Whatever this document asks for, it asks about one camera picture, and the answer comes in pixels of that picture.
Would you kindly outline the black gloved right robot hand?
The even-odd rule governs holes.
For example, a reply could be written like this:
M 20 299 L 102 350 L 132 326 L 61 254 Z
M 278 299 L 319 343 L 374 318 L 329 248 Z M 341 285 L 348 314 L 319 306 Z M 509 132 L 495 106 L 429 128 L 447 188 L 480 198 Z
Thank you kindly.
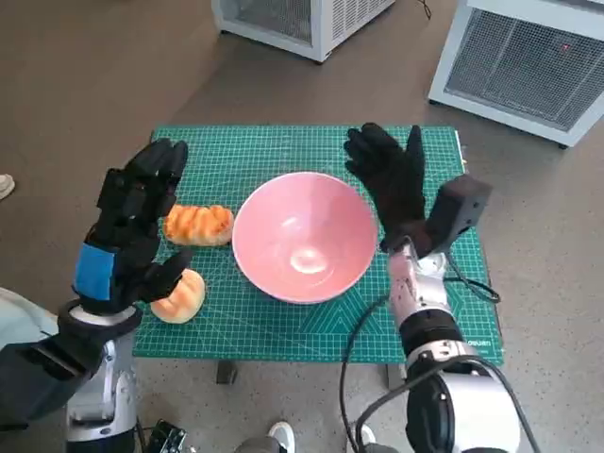
M 421 127 L 401 146 L 375 123 L 350 128 L 344 150 L 347 171 L 369 192 L 384 230 L 383 252 L 397 248 L 410 226 L 425 221 L 425 153 Z

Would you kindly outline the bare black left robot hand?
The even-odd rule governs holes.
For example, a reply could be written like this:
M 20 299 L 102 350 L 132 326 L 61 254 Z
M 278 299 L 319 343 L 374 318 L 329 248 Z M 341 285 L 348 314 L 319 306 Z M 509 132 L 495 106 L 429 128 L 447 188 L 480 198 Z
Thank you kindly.
M 139 151 L 123 168 L 108 169 L 96 206 L 100 209 L 80 249 L 73 289 L 84 309 L 108 315 L 137 301 L 168 296 L 189 266 L 193 251 L 181 249 L 156 262 L 159 221 L 176 203 L 188 145 L 162 138 Z

